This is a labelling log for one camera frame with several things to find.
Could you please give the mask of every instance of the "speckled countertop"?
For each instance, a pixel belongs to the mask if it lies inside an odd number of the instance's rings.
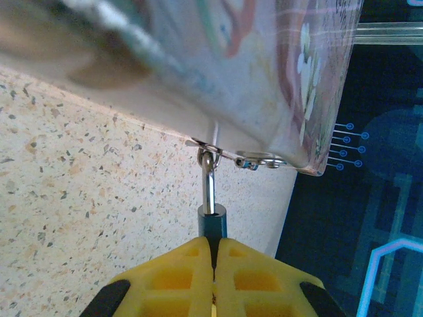
[[[0,315],[78,316],[113,276],[197,235],[196,149],[0,67]],[[274,255],[296,172],[224,160],[229,236]]]

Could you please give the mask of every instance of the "plastic packaging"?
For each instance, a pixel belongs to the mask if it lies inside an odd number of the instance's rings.
[[[51,8],[57,1],[46,3]],[[86,21],[78,25],[79,31],[89,30],[89,39],[118,56],[109,68],[125,58],[122,52],[128,53],[147,68],[126,65],[123,72],[133,77],[148,73],[150,87],[171,92],[165,98],[173,107],[185,101],[192,105],[192,111],[185,111],[186,127],[180,124],[183,120],[166,118],[164,112],[149,110],[147,117],[163,117],[165,124],[203,139],[198,133],[200,119],[190,115],[201,109],[219,128],[223,149],[271,153],[300,172],[324,172],[360,0],[60,3],[68,16],[75,14],[71,24]],[[88,67],[71,78],[85,87],[99,85],[104,77],[93,79],[96,71]],[[127,77],[122,76],[119,84]],[[118,87],[105,82],[101,88]],[[141,90],[131,90],[130,96],[138,97],[137,91]]]

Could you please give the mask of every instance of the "white flower print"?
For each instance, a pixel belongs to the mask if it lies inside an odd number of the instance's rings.
[[[298,56],[297,72],[301,79],[301,103],[304,111],[304,120],[299,133],[303,144],[305,124],[310,120],[316,99],[316,86],[320,80],[321,60],[317,52],[310,50],[310,24],[304,23],[301,27],[301,53]]]

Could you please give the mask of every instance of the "dark blue cylinder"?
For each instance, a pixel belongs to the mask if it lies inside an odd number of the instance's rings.
[[[198,235],[205,236],[210,245],[211,265],[216,268],[217,251],[222,238],[227,238],[226,208],[216,203],[215,213],[205,215],[203,206],[198,208]]]

